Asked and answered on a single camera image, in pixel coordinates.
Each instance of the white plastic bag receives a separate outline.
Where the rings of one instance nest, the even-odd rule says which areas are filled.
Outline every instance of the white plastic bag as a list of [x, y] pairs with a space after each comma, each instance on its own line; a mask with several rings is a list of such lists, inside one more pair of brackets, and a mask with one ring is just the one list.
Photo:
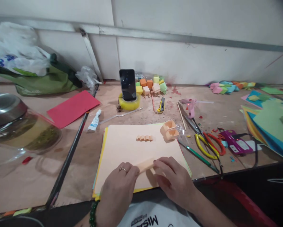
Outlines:
[[102, 84], [96, 78], [97, 75], [95, 72], [89, 68], [88, 66], [81, 67], [81, 70], [75, 74], [75, 76], [84, 82], [88, 88], [90, 88], [91, 92], [94, 92], [94, 87], [96, 84]]
[[10, 22], [0, 24], [0, 66], [26, 76], [45, 76], [50, 54], [36, 46], [34, 29]]

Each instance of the jar lid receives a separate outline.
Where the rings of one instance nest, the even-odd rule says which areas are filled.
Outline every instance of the jar lid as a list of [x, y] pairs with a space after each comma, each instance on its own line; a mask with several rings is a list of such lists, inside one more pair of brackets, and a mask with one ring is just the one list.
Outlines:
[[0, 126], [10, 123], [27, 112], [28, 107], [16, 95], [0, 93]]

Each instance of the beaded bracelet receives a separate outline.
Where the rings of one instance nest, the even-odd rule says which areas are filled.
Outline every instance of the beaded bracelet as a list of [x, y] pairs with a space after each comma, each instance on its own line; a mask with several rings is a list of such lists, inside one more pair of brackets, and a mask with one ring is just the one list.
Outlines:
[[96, 227], [95, 212], [96, 212], [96, 208], [97, 208], [97, 205], [98, 205], [99, 202], [100, 202], [100, 200], [95, 201], [93, 203], [91, 211], [90, 211], [89, 223], [90, 223], [91, 227]]

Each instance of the white wall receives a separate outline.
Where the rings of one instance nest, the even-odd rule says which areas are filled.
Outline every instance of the white wall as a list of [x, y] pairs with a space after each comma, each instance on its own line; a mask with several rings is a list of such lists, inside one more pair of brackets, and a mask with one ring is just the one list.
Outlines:
[[[113, 0], [116, 26], [283, 45], [283, 1]], [[282, 53], [117, 37], [121, 68], [176, 84], [283, 83]]]
[[[48, 20], [114, 25], [111, 0], [0, 0], [0, 14]], [[90, 66], [91, 59], [80, 33], [38, 31], [43, 47], [61, 56], [75, 70]], [[119, 60], [115, 37], [89, 35], [99, 67], [106, 79], [118, 79]]]
[[[0, 14], [283, 45], [283, 0], [0, 0]], [[46, 50], [76, 70], [91, 64], [80, 34], [38, 33]], [[267, 67], [283, 53], [89, 37], [106, 79], [118, 79], [119, 68], [133, 68], [167, 76], [175, 84], [223, 79], [283, 83], [283, 57]]]

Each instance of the glue tube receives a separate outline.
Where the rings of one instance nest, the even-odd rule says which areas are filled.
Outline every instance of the glue tube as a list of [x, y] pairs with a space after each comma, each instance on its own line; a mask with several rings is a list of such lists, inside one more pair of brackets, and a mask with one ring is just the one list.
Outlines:
[[92, 123], [90, 124], [90, 126], [88, 127], [88, 129], [95, 131], [97, 126], [98, 126], [98, 122], [99, 122], [99, 115], [101, 114], [101, 110], [98, 110], [96, 113], [96, 116], [94, 117]]

